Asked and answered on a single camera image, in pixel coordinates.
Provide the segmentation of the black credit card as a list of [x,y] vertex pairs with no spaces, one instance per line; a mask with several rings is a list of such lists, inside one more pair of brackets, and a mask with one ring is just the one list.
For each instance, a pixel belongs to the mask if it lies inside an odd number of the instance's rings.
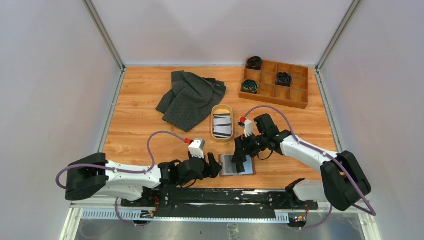
[[235,176],[237,175],[236,167],[232,163],[232,154],[222,154],[220,156],[220,162],[222,166],[221,175],[222,176]]

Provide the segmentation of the aluminium frame rail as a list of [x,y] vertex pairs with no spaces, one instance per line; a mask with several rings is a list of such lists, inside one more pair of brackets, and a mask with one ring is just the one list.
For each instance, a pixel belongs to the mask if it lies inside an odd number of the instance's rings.
[[[357,201],[362,200],[358,191],[353,185],[343,185],[340,189],[335,186],[324,186],[324,190],[329,190],[330,196],[324,200],[318,200],[318,197],[303,197],[301,199],[300,190],[306,184],[306,180],[301,181],[296,186],[293,184],[287,186],[285,191],[266,191],[259,192],[259,189],[213,189],[213,188],[142,188],[142,193],[137,190],[135,199],[132,197],[113,197],[120,198],[122,207],[152,207],[156,203],[160,208],[170,208],[176,204],[204,204],[204,205],[242,205],[259,204],[265,205],[271,210],[303,210],[309,206],[310,210],[318,209],[314,201],[327,201],[336,209],[345,211],[352,207]],[[100,192],[101,185],[86,187],[82,189],[65,190],[65,199],[68,201],[82,201],[93,197]]]

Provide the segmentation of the oval wooden card tray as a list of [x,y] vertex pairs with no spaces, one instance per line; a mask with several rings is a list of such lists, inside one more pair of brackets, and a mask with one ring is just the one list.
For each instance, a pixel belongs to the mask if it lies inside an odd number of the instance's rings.
[[[232,118],[232,136],[230,138],[226,138],[226,139],[216,138],[216,137],[213,136],[213,115],[214,114],[223,114],[223,113],[230,113],[231,118]],[[235,128],[234,127],[233,109],[229,105],[224,105],[224,104],[216,105],[211,110],[210,118],[211,118],[211,128],[210,129],[211,129],[212,139],[216,142],[219,142],[219,143],[227,143],[227,142],[231,141],[233,136],[234,136],[234,128]]]

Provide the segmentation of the white striped cards in tray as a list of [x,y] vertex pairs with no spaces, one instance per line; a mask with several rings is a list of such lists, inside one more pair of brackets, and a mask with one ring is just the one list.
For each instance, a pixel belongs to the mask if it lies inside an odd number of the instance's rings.
[[213,115],[212,135],[218,139],[229,139],[233,135],[233,124],[230,113]]

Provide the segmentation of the black coiled belt middle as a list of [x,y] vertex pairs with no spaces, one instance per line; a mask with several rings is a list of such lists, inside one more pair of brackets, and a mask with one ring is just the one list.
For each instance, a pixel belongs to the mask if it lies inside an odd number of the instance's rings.
[[292,83],[292,76],[287,72],[278,72],[275,77],[275,84],[283,87],[290,87]]

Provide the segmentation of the dark grey dotted cloth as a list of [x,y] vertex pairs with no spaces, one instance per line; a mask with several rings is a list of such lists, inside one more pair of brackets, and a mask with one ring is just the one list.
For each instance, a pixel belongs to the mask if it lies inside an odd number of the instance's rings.
[[223,81],[184,70],[173,71],[171,90],[162,97],[156,110],[163,114],[163,121],[187,133],[212,113],[226,91]]

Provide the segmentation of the black coiled belt top left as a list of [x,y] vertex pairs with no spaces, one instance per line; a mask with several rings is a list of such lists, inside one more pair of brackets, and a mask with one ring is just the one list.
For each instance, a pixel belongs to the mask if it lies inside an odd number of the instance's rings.
[[260,71],[262,69],[263,60],[259,56],[252,56],[246,61],[246,68]]

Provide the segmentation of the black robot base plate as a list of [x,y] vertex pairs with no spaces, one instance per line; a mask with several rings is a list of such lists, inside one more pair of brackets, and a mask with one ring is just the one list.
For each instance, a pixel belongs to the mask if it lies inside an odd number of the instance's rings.
[[277,211],[317,210],[318,203],[301,203],[283,190],[234,188],[175,188],[148,190],[138,200],[121,200],[121,207],[152,207],[158,217],[209,219],[274,219]]

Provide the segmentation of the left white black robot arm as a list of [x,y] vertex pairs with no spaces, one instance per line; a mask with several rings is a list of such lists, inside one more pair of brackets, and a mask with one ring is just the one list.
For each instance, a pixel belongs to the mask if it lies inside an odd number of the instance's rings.
[[105,153],[94,153],[68,165],[65,199],[81,201],[93,196],[107,196],[135,201],[149,206],[153,193],[149,189],[183,187],[191,181],[215,179],[223,167],[213,153],[207,158],[190,157],[154,166],[116,163],[106,159]]

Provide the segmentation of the black coiled belt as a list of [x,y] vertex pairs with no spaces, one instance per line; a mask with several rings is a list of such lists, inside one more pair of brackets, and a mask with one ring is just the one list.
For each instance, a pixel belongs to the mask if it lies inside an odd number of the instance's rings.
[[246,68],[260,71],[262,69],[263,60],[259,56],[252,56],[246,61]]
[[287,72],[278,72],[275,77],[275,84],[283,87],[290,87],[292,83],[292,76]]

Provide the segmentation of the dark green coiled belt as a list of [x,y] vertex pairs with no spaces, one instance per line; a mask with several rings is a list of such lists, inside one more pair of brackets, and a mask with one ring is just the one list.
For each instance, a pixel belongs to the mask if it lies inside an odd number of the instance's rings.
[[241,91],[249,94],[257,94],[259,89],[259,84],[253,79],[245,79],[241,83]]

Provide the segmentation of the wooden compartment tray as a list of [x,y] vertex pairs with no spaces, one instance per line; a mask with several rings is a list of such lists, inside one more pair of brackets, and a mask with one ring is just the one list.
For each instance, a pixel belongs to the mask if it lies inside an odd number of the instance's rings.
[[[243,69],[238,96],[242,99],[287,106],[298,109],[305,109],[309,96],[309,69],[303,65],[289,64],[265,60],[261,70],[247,69],[247,60]],[[276,74],[287,72],[292,76],[291,86],[280,86],[275,84]],[[242,82],[252,79],[258,83],[257,94],[241,91]]]

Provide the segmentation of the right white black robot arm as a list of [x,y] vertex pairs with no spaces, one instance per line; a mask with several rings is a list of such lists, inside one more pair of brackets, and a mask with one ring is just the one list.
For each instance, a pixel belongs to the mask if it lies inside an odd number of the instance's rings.
[[296,159],[321,175],[320,193],[308,196],[309,190],[300,189],[298,181],[285,195],[286,204],[298,209],[306,200],[323,196],[334,208],[345,211],[355,207],[372,191],[355,155],[350,151],[325,150],[302,140],[292,128],[280,131],[269,114],[262,114],[253,121],[241,117],[239,122],[244,133],[235,138],[235,150],[231,159],[237,173],[245,171],[248,157],[255,158],[260,152],[269,150],[281,156]]

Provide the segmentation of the brown leather card holder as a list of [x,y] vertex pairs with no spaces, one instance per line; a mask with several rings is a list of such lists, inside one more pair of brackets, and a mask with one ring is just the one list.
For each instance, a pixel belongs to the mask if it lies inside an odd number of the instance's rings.
[[249,155],[246,156],[246,162],[243,163],[243,172],[237,172],[236,164],[232,163],[232,158],[232,154],[221,154],[219,156],[219,164],[222,166],[222,170],[220,172],[221,177],[249,176],[256,174],[252,158]]

